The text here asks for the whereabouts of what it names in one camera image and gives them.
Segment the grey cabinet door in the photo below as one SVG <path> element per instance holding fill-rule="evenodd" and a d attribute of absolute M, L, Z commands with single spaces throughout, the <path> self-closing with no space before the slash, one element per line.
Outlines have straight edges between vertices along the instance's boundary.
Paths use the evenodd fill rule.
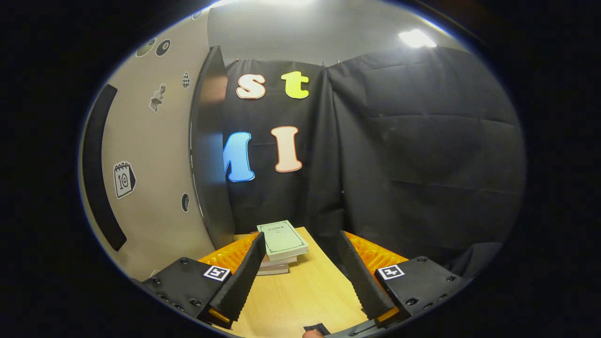
<path fill-rule="evenodd" d="M 176 259 L 214 246 L 202 220 L 190 163 L 193 88 L 209 52 L 208 10 L 187 15 L 140 47 L 112 73 L 117 90 L 100 146 L 102 186 L 126 236 L 114 250 L 80 188 L 92 233 L 114 264 L 140 281 Z"/>

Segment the black cabinet door handle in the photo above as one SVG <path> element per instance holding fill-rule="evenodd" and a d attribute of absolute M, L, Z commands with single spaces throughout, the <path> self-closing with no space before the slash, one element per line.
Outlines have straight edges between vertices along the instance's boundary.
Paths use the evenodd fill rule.
<path fill-rule="evenodd" d="M 105 84 L 99 92 L 90 112 L 82 147 L 82 175 L 86 196 L 92 215 L 108 246 L 118 252 L 127 237 L 118 224 L 111 208 L 102 170 L 102 141 L 109 110 L 117 94 L 117 88 Z"/>

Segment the brown book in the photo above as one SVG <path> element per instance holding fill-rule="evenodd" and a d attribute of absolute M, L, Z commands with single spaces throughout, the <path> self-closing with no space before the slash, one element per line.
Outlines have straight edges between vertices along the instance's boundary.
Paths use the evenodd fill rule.
<path fill-rule="evenodd" d="M 268 255 L 265 255 L 264 259 L 261 262 L 260 268 L 277 267 L 279 265 L 287 265 L 287 264 L 294 263 L 297 261 L 298 261 L 298 257 L 296 255 L 294 255 L 292 257 L 288 257 L 288 258 L 277 259 L 274 261 L 271 261 L 269 259 Z"/>

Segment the black backdrop cloth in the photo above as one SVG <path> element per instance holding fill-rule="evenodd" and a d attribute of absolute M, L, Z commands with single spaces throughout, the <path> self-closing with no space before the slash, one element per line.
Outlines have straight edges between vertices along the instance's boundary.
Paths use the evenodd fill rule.
<path fill-rule="evenodd" d="M 473 278 L 520 208 L 526 154 L 504 88 L 475 55 L 399 47 L 322 67 L 234 61 L 223 108 L 236 233 L 288 220 L 333 262 L 341 230 Z"/>

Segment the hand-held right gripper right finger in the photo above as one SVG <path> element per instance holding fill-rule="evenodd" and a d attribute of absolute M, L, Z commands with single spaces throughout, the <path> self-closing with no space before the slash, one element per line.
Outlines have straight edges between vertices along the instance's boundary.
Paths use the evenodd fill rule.
<path fill-rule="evenodd" d="M 337 250 L 363 312 L 378 328 L 425 314 L 465 286 L 465 279 L 424 255 L 407 259 L 340 231 Z"/>

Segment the green book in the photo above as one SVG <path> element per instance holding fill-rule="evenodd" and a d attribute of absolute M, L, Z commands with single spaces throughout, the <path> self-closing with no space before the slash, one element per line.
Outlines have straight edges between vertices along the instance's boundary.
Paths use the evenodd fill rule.
<path fill-rule="evenodd" d="M 288 220 L 257 225 L 264 234 L 269 261 L 287 259 L 308 252 L 308 243 Z"/>

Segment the small ceiling light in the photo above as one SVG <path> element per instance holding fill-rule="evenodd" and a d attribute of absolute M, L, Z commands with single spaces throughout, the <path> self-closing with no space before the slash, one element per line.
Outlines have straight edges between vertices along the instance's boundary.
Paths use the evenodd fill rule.
<path fill-rule="evenodd" d="M 398 34 L 398 36 L 401 41 L 412 48 L 437 47 L 436 42 L 419 29 L 402 31 Z"/>

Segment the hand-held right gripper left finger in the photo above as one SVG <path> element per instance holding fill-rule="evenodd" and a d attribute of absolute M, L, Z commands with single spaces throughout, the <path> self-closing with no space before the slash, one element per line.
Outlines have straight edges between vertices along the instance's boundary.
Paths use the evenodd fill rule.
<path fill-rule="evenodd" d="M 230 329 L 239 320 L 266 254 L 257 232 L 200 260 L 180 257 L 137 286 L 180 313 Z"/>

